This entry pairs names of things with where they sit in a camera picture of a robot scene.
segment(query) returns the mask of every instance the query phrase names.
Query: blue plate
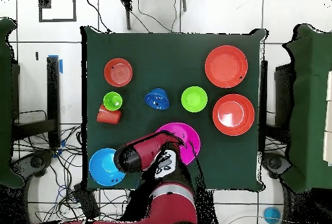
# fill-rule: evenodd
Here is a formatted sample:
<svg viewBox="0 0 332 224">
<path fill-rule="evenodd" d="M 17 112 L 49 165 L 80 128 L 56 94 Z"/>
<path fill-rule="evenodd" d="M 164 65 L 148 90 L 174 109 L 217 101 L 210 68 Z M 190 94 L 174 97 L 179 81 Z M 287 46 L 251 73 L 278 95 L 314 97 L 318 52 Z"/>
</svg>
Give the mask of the blue plate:
<svg viewBox="0 0 332 224">
<path fill-rule="evenodd" d="M 155 88 L 150 93 L 146 94 L 145 102 L 156 110 L 165 110 L 169 108 L 169 98 L 165 90 Z"/>
<path fill-rule="evenodd" d="M 125 177 L 114 164 L 114 153 L 115 149 L 100 149 L 90 159 L 90 175 L 100 185 L 113 186 Z"/>
</svg>

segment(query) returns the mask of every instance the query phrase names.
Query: red bowl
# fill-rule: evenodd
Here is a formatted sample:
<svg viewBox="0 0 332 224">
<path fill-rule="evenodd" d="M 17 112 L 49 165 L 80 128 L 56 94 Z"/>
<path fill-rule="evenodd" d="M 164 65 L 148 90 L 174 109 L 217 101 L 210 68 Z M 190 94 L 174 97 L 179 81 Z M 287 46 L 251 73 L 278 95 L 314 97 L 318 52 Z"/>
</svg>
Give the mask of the red bowl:
<svg viewBox="0 0 332 224">
<path fill-rule="evenodd" d="M 239 84 L 248 71 L 243 52 L 231 45 L 222 45 L 210 52 L 205 62 L 207 78 L 220 88 L 232 88 Z"/>
<path fill-rule="evenodd" d="M 125 86 L 132 79 L 132 67 L 125 59 L 115 58 L 106 64 L 104 76 L 112 86 Z"/>
<path fill-rule="evenodd" d="M 252 103 L 239 94 L 228 94 L 215 104 L 212 114 L 216 128 L 230 136 L 248 131 L 255 119 Z"/>
</svg>

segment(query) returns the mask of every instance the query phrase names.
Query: blue cup on floor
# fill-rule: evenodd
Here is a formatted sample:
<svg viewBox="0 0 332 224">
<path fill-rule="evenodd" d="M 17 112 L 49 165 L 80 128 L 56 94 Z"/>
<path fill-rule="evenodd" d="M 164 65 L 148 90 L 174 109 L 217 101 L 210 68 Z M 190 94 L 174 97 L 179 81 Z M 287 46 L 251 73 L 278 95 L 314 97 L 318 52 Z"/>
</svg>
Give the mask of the blue cup on floor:
<svg viewBox="0 0 332 224">
<path fill-rule="evenodd" d="M 268 224 L 277 224 L 280 216 L 280 211 L 277 208 L 269 207 L 264 210 L 264 218 Z"/>
<path fill-rule="evenodd" d="M 113 186 L 125 177 L 114 164 L 114 153 L 115 149 L 100 149 L 90 159 L 90 175 L 100 185 Z"/>
<path fill-rule="evenodd" d="M 156 110 L 165 110 L 169 108 L 169 98 L 165 90 L 155 88 L 150 93 L 146 94 L 145 102 Z"/>
</svg>

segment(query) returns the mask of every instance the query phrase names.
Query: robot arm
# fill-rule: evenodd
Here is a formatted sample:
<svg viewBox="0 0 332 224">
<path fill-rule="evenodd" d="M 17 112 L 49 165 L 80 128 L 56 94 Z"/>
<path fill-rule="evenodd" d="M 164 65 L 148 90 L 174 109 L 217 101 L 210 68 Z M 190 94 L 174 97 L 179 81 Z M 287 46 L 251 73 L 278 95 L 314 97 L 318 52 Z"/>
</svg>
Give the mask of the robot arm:
<svg viewBox="0 0 332 224">
<path fill-rule="evenodd" d="M 92 224 L 197 224 L 195 193 L 180 158 L 181 145 L 180 138 L 161 131 L 121 146 L 114 154 L 115 165 L 125 173 L 142 172 L 141 185 L 120 221 Z"/>
</svg>

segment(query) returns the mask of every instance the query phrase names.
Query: red cup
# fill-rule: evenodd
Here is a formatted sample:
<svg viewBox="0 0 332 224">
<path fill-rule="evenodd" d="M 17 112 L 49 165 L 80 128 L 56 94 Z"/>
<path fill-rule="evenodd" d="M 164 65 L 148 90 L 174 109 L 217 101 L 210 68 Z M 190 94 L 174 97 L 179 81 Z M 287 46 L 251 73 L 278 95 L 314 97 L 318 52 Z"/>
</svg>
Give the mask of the red cup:
<svg viewBox="0 0 332 224">
<path fill-rule="evenodd" d="M 121 117 L 120 110 L 108 110 L 104 105 L 101 105 L 97 115 L 97 122 L 109 123 L 109 124 L 118 124 Z"/>
</svg>

